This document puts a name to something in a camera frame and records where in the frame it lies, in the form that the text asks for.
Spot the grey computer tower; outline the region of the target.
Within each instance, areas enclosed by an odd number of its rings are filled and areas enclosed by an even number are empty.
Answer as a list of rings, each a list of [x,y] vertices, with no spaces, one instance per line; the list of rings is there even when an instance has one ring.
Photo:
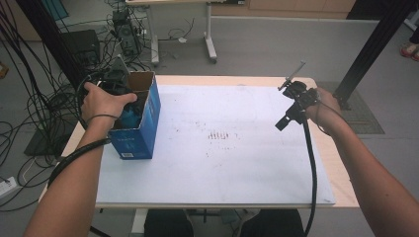
[[[131,23],[128,9],[114,11],[112,21],[117,38],[121,41],[124,56],[139,55],[139,41]]]

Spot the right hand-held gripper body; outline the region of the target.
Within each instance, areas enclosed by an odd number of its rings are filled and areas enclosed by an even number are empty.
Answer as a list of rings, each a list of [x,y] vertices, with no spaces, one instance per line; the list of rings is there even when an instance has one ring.
[[[314,88],[308,89],[303,82],[294,81],[294,77],[304,65],[305,61],[302,60],[298,68],[278,88],[279,91],[283,92],[284,96],[293,99],[293,104],[287,111],[295,115],[295,121],[297,123],[303,123],[305,121],[305,109],[313,106],[317,102],[317,93]]]

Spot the white table leg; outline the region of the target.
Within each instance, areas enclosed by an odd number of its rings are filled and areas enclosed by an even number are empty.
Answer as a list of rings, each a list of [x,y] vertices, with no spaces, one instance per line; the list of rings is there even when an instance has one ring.
[[[135,211],[129,237],[144,237],[144,223],[147,216],[147,209],[139,208]]]

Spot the black metal stand post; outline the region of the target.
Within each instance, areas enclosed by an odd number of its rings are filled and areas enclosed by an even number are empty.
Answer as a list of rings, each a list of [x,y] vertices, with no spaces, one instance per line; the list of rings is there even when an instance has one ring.
[[[84,89],[88,73],[70,52],[55,20],[42,0],[16,0],[16,2],[67,77],[76,95],[83,99],[88,94]]]
[[[350,109],[348,100],[384,50],[411,9],[419,0],[393,0],[376,28],[362,47],[353,64],[333,93],[342,110]]]

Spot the black stand base plate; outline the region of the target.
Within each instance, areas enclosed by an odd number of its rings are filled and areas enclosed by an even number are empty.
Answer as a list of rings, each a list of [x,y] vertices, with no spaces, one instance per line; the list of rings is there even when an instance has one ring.
[[[48,118],[42,121],[24,153],[28,156],[60,156],[78,120],[72,117]]]

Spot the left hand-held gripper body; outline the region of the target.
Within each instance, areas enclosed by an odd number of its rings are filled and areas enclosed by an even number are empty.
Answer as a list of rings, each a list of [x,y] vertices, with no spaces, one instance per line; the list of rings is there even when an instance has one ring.
[[[131,89],[127,85],[129,74],[130,72],[127,69],[124,59],[119,54],[111,68],[99,82],[99,87],[115,96],[130,93]]]

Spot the white-legged background table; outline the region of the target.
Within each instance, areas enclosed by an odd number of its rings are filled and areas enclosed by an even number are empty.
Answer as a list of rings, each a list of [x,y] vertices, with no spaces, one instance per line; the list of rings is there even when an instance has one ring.
[[[206,17],[206,30],[204,31],[204,41],[209,54],[209,60],[217,63],[217,54],[211,37],[211,9],[213,3],[222,3],[226,0],[126,0],[129,6],[139,7],[145,10],[150,33],[150,61],[153,66],[160,62],[158,36],[154,30],[152,5],[162,4],[204,4]]]

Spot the person's leg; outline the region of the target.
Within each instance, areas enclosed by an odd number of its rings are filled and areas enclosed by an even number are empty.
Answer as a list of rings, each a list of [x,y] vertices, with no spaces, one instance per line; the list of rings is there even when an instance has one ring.
[[[143,227],[144,237],[195,237],[182,209],[149,209]]]
[[[243,219],[238,236],[305,237],[305,234],[296,209],[261,209],[256,215]]]

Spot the black equipment case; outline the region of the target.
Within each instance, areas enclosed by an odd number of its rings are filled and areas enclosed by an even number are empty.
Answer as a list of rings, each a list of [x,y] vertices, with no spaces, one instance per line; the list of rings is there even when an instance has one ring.
[[[61,36],[80,64],[90,66],[99,63],[100,43],[94,30],[62,33]]]

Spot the person's left leg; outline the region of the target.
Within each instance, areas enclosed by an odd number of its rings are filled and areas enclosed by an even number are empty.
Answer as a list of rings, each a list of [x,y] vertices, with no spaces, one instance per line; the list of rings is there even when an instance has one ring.
[[[182,209],[149,209],[143,227],[144,237],[195,237]]]

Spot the white table mat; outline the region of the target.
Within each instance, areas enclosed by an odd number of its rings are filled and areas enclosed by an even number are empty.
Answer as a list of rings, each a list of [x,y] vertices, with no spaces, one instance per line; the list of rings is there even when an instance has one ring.
[[[320,206],[335,202],[316,147],[301,125],[276,123],[292,105],[275,87],[158,88],[151,159],[102,160],[101,206]]]

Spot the person's left hand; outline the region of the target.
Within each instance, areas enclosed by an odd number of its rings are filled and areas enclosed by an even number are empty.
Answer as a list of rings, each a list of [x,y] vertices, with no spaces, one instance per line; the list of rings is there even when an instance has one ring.
[[[137,99],[134,93],[111,95],[90,82],[84,84],[84,89],[87,91],[87,96],[83,99],[81,115],[86,123],[91,123],[94,119],[114,122],[121,116],[124,106]]]

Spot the blue cardboard box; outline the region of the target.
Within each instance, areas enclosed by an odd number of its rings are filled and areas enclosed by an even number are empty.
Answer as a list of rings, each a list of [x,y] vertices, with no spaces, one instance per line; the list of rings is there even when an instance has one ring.
[[[118,119],[109,137],[122,159],[151,159],[161,108],[155,73],[131,72],[127,85],[135,94],[147,94],[140,124],[137,128],[123,128]]]

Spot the wooden cabinet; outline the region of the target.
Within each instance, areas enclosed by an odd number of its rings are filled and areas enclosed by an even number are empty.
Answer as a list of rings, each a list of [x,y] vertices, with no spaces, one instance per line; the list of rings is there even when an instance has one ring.
[[[346,19],[357,0],[241,0],[213,4],[214,16]]]

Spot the person's right leg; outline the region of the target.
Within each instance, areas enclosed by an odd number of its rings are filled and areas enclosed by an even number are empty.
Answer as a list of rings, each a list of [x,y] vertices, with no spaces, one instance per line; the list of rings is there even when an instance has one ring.
[[[296,209],[261,209],[256,215],[243,219],[238,236],[305,237],[305,234]]]

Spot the white power strip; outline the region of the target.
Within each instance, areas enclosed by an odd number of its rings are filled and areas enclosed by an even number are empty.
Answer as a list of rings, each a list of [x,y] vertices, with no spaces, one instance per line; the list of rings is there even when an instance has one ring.
[[[4,198],[17,188],[18,185],[14,177],[10,177],[5,181],[0,182],[0,198]]]

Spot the teal board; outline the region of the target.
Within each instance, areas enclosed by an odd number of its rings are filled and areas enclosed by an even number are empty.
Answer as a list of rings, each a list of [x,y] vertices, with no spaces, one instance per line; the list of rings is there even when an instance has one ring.
[[[66,11],[61,0],[42,0],[42,3],[48,13],[56,21],[62,20],[68,16],[68,12]]]

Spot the person's right hand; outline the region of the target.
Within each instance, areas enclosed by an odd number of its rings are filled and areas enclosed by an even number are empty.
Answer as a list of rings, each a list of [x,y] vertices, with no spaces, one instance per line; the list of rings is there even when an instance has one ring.
[[[330,92],[318,87],[316,93],[317,102],[306,109],[306,117],[331,134],[333,129],[344,121],[340,107]]]

